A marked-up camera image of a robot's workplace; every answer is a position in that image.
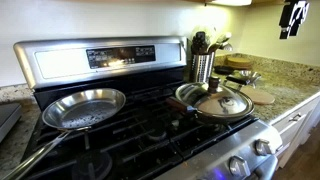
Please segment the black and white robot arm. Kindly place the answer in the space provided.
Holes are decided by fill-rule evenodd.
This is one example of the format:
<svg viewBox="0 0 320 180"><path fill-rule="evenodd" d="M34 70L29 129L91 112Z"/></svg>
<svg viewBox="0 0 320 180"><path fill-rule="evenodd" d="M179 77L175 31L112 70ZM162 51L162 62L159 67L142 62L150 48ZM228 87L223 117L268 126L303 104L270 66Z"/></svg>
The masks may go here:
<svg viewBox="0 0 320 180"><path fill-rule="evenodd" d="M284 6L279 21L280 39L296 36L301 24L304 23L310 3L307 0L284 0Z"/></svg>

